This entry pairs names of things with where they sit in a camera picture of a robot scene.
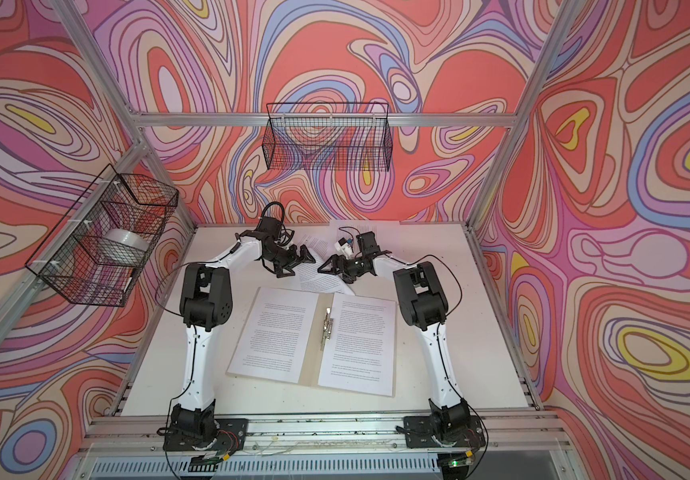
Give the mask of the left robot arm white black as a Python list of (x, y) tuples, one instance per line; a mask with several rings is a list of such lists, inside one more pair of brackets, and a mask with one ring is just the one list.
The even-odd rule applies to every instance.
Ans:
[(278, 278), (290, 277), (301, 264), (313, 264), (307, 246), (281, 246), (270, 237), (239, 236), (216, 258), (187, 265), (183, 277), (179, 315), (187, 327), (189, 363), (183, 392), (173, 399), (169, 428), (190, 436), (206, 437), (216, 430), (214, 374), (211, 366), (220, 327), (233, 312), (233, 273), (260, 261)]

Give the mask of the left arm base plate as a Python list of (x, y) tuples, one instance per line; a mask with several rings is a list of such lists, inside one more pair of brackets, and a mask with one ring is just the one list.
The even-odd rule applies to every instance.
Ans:
[(157, 430), (166, 452), (215, 451), (234, 453), (244, 448), (247, 418), (215, 418), (213, 413), (178, 411)]

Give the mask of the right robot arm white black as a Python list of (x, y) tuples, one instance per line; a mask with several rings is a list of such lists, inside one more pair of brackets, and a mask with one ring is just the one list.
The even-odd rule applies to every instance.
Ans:
[(430, 431), (436, 440), (449, 443), (470, 428), (471, 408), (456, 379), (448, 346), (447, 320), (454, 308), (431, 258), (409, 263), (385, 252), (364, 258), (335, 254), (318, 267), (318, 272), (347, 284), (367, 273), (394, 282), (399, 311), (418, 334), (430, 378)]

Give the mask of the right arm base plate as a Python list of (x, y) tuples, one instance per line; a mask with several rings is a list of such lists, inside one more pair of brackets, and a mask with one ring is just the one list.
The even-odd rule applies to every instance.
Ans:
[(406, 446), (417, 448), (467, 448), (472, 451), (487, 445), (486, 434), (478, 416), (463, 415), (458, 419), (432, 413), (426, 416), (405, 416), (395, 427), (403, 435)]

